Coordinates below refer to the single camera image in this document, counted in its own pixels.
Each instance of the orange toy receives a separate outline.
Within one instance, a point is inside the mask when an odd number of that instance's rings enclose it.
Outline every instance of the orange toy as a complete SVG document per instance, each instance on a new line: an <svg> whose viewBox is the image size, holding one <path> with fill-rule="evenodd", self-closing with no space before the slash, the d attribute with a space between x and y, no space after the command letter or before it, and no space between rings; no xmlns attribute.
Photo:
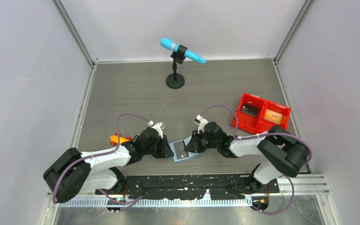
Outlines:
<svg viewBox="0 0 360 225"><path fill-rule="evenodd" d="M124 137L119 137L119 142L120 144L124 143L124 142L128 142L131 141L132 137L127 136L126 138ZM110 141L111 145L117 145L118 144L118 134L115 133L113 136L111 136L111 141Z"/></svg>

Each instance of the microphone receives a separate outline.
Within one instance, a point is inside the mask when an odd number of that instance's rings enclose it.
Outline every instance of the microphone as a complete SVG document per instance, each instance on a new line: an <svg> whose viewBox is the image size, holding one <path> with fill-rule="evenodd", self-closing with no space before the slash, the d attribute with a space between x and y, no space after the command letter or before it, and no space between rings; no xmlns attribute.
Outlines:
<svg viewBox="0 0 360 225"><path fill-rule="evenodd" d="M167 39L167 38L163 38L161 40L161 46L166 48L167 50L171 50L174 52L177 52L177 49L179 48L179 45L174 43L173 41ZM186 50L186 52L184 53L184 56L194 60L196 62L200 62L200 63L206 63L206 60L203 59L201 56L199 56L198 54L193 53L190 50Z"/></svg>

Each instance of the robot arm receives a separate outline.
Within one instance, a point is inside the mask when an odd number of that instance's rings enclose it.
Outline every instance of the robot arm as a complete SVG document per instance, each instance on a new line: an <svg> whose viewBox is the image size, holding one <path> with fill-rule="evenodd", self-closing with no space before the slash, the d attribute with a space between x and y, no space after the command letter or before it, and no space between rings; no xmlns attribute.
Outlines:
<svg viewBox="0 0 360 225"><path fill-rule="evenodd" d="M200 115L196 117L195 123L198 129L193 131L191 141L184 151L200 153L213 148L226 158L263 154L268 159L267 162L258 164L248 177L246 186L252 193L282 175L296 177L308 158L307 148L291 137L263 135L258 138L234 139L215 122L208 122ZM268 133L289 134L280 126L273 126Z"/></svg>
<svg viewBox="0 0 360 225"><path fill-rule="evenodd" d="M121 190L121 180L124 179L117 166L130 165L140 161L144 155L152 155L155 158L172 157L166 136L163 135L164 123L153 124L146 128L132 141L122 143L118 149L110 148L94 152L79 152L76 148L70 148L43 175L49 188L53 191L64 169L74 161L84 159L71 168L64 176L57 192L57 202L69 201L78 193L94 192L96 189Z"/></svg>

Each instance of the white wall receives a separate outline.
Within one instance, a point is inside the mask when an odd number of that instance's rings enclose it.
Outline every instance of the white wall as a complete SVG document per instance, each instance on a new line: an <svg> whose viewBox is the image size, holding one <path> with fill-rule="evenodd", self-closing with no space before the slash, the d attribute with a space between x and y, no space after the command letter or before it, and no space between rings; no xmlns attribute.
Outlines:
<svg viewBox="0 0 360 225"><path fill-rule="evenodd" d="M315 1L280 68L339 224L360 224L360 1Z"/></svg>
<svg viewBox="0 0 360 225"><path fill-rule="evenodd" d="M273 58L303 0L70 0L100 61L170 59L169 38L206 59Z"/></svg>
<svg viewBox="0 0 360 225"><path fill-rule="evenodd" d="M0 225L35 225L89 65L50 0L0 0Z"/></svg>

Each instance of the gray wood grain tabletop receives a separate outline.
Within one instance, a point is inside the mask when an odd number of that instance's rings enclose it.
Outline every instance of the gray wood grain tabletop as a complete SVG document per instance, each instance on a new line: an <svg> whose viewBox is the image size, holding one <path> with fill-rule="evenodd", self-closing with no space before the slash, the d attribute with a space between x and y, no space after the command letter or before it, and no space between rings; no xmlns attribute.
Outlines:
<svg viewBox="0 0 360 225"><path fill-rule="evenodd" d="M138 62L99 64L86 110L79 151L111 148L110 136L116 131L116 119L121 113L137 113L154 122L166 124L168 141L191 135L197 128L196 115L210 105L222 104L236 110L244 92L285 105L284 96L271 60L213 60L206 64L185 61L178 65L178 73L185 77L185 85L177 90L166 86L172 73L171 62ZM224 108L213 108L204 117L215 121L232 134L233 115ZM124 116L120 133L139 135L147 123ZM294 133L289 121L288 131ZM238 135L247 135L242 130ZM193 159L173 163L171 158L144 158L135 164L120 167L125 175L249 173L265 162L262 155L236 159L222 157L216 150L206 150Z"/></svg>

